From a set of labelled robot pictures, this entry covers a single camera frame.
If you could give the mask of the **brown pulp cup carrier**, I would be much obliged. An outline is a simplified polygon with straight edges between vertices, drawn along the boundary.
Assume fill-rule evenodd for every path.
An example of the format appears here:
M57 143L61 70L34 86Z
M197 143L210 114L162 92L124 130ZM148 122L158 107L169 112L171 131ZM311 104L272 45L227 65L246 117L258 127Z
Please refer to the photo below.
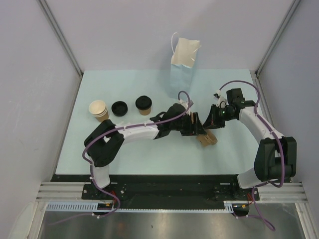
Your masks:
M215 145L218 142L216 136L209 130L206 131L206 134L198 135L196 139L201 143L203 147Z

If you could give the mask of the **black plastic cup lid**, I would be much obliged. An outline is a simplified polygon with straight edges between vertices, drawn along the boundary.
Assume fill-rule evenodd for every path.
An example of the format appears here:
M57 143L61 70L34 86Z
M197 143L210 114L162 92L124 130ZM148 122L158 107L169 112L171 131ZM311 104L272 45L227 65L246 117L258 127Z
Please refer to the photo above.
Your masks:
M152 100L150 97L143 95L136 99L135 105L137 109L138 108L147 109L152 106Z

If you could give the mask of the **light blue paper bag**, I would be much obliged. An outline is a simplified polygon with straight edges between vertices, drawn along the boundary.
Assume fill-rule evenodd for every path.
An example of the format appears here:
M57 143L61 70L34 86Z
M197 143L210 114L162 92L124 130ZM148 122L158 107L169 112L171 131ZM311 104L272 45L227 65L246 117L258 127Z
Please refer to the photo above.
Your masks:
M179 91L189 91L200 47L201 43L199 40L180 37L177 32L172 35L172 57L168 90L170 97L175 98Z

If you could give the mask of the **brown paper coffee cup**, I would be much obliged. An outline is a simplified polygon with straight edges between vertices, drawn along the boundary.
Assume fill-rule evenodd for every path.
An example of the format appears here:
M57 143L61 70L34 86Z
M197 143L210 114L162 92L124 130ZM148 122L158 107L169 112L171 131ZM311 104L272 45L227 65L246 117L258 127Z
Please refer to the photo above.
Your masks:
M149 108L147 108L147 109L138 108L138 110L139 110L139 113L140 113L141 115L147 116L147 115L149 115L149 114L151 113L152 108L151 108L151 107L149 107Z

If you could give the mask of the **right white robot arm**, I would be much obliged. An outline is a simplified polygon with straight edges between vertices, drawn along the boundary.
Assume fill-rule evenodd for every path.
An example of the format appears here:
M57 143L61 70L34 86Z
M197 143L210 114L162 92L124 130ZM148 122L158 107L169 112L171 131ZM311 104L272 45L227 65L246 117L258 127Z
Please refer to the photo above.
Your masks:
M248 188L267 183L281 187L287 178L297 171L297 141L278 132L257 111L257 103L246 100L240 88L228 90L227 98L218 98L212 104L203 124L205 129L224 128L226 121L239 120L251 132L258 143L253 167L237 176L238 183L231 185L230 195L241 200L248 194Z

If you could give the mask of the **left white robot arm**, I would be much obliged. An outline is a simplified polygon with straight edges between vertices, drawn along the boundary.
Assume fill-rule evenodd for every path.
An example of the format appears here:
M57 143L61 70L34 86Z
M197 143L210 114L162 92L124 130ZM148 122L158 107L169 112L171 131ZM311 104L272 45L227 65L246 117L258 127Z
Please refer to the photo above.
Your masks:
M99 199L109 196L109 165L124 144L163 138L171 131L178 131L182 136L206 135L198 113L191 113L189 107L178 103L144 123L117 126L109 119L100 123L85 139L82 153L83 159L90 164L90 178L95 183L93 194Z

